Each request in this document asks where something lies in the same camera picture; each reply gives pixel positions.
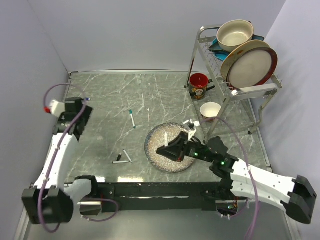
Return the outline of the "beige plate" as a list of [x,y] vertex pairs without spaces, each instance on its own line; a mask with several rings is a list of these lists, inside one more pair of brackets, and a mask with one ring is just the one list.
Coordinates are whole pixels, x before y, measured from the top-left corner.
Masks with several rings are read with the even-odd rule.
[[229,73],[229,70],[231,69],[232,65],[245,53],[247,53],[250,50],[256,49],[256,48],[270,48],[269,44],[262,41],[262,40],[250,40],[239,47],[237,47],[235,50],[233,50],[223,61],[221,67],[220,67],[220,74],[223,80],[228,83],[227,75]]

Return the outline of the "small white red bowl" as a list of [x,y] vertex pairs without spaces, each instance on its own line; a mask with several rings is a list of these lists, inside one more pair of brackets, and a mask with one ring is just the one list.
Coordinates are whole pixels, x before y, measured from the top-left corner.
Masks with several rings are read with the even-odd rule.
[[207,102],[200,107],[200,114],[202,123],[213,122],[215,117],[218,116],[222,106],[216,102]]

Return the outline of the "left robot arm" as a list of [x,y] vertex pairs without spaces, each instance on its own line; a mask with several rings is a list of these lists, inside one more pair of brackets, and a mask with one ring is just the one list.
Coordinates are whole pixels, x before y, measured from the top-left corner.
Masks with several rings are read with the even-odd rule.
[[71,97],[64,102],[52,100],[44,110],[57,117],[57,122],[42,172],[31,187],[24,189],[21,199],[32,224],[68,223],[75,204],[84,198],[93,201],[100,193],[93,175],[78,176],[65,187],[69,164],[93,108],[83,98]]

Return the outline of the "brown rim white plate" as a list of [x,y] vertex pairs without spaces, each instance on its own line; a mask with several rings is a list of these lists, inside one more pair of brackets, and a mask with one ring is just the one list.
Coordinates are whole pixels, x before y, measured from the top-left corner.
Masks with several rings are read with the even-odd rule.
[[274,74],[278,55],[270,47],[257,47],[247,51],[230,67],[226,75],[232,90],[265,84]]

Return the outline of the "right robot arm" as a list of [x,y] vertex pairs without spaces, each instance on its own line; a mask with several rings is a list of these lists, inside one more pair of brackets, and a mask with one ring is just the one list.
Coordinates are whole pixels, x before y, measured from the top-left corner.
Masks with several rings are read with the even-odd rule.
[[288,177],[263,170],[228,153],[219,136],[207,143],[188,139],[186,132],[156,150],[174,162],[191,157],[210,163],[209,169],[219,178],[219,195],[254,199],[284,211],[291,219],[309,225],[312,221],[317,193],[310,181],[301,175]]

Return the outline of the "speckled blue rim plate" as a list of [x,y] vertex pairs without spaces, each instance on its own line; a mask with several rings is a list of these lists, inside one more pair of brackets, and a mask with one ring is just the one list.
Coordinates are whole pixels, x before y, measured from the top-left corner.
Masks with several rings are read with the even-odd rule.
[[165,145],[174,141],[181,132],[188,129],[179,123],[168,122],[153,128],[147,135],[144,143],[144,151],[148,161],[157,169],[168,173],[179,173],[190,168],[195,159],[185,156],[179,160],[182,150],[178,144]]

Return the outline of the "red skull mug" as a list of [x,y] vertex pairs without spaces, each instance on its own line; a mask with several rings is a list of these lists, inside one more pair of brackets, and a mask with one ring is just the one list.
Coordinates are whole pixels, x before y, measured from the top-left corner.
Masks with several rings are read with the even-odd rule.
[[213,80],[209,79],[202,73],[194,73],[190,76],[188,82],[188,91],[192,99],[203,99],[207,91],[214,89],[216,86],[208,86]]

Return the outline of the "metal dish rack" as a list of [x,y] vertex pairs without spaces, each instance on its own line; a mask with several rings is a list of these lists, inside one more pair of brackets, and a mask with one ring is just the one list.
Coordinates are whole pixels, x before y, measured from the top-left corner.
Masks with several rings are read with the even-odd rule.
[[209,30],[217,31],[220,27],[220,24],[207,25],[198,30],[184,88],[187,89],[190,86],[190,77],[196,55],[200,54],[208,72],[209,79],[212,80],[210,85],[214,86],[215,93],[210,93],[209,99],[213,100],[214,95],[216,95],[219,103],[221,103],[221,110],[218,112],[218,117],[226,120],[230,119],[229,115],[239,117],[235,128],[236,132],[246,132],[249,135],[255,132],[259,133],[259,126],[263,122],[263,111],[278,90],[282,88],[282,85],[274,74],[270,78],[271,83],[231,90],[221,76],[222,61],[214,56],[213,50],[209,47],[209,44],[212,43],[216,37],[202,36],[203,32]]

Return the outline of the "blue dish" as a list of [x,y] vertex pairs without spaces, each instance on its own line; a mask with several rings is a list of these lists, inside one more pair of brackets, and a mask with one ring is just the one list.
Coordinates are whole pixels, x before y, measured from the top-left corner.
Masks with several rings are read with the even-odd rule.
[[[252,36],[252,40],[264,41],[264,40],[265,40],[265,37],[254,34],[254,35]],[[228,55],[230,54],[229,52],[223,50],[223,49],[220,47],[217,38],[215,38],[215,39],[213,40],[212,45],[211,45],[208,49],[209,49],[209,51],[210,51],[211,53],[213,53],[214,56],[215,56],[218,60],[220,60],[220,61],[224,61],[224,60],[228,57]]]

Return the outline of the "white pen light blue tip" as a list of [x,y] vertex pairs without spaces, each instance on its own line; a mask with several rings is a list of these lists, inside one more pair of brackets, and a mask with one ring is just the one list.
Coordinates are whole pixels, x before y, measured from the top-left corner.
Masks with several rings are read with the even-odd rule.
[[169,141],[168,141],[168,133],[164,133],[164,146],[168,147],[169,146]]

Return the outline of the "white pen dark blue tip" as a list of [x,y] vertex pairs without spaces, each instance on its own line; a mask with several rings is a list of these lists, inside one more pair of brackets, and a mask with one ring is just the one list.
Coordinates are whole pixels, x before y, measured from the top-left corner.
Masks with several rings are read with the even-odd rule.
[[130,163],[129,160],[123,160],[123,161],[113,161],[112,164],[126,164],[126,163]]

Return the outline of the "white pen teal tip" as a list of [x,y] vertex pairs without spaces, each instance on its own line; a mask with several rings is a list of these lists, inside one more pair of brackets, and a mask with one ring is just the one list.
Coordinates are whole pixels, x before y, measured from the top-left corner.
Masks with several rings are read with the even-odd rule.
[[133,116],[133,111],[131,109],[129,110],[129,116],[131,118],[133,129],[136,129],[136,123],[135,123],[135,119],[134,119],[134,116]]

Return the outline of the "black base frame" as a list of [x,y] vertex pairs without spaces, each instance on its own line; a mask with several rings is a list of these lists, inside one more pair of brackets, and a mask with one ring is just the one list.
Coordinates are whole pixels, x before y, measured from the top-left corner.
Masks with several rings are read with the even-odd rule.
[[69,183],[89,181],[85,202],[98,202],[102,213],[119,211],[193,210],[215,211],[218,202],[231,202],[230,180],[221,182],[98,182],[80,176]]

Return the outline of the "white pen black tip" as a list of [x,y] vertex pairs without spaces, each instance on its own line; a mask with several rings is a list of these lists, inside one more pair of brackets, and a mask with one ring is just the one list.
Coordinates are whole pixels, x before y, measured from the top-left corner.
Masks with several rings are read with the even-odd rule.
[[128,152],[125,149],[123,149],[123,152],[126,155],[126,157],[128,158],[129,162],[132,164],[133,161],[132,161],[132,158],[130,157],[130,155],[128,154]]

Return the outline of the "cream ceramic bowl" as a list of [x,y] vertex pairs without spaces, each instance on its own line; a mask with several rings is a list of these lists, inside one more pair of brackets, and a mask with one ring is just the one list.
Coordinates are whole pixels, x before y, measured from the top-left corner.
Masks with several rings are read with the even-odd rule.
[[254,26],[247,20],[237,19],[224,23],[216,34],[222,50],[230,53],[240,45],[252,40]]

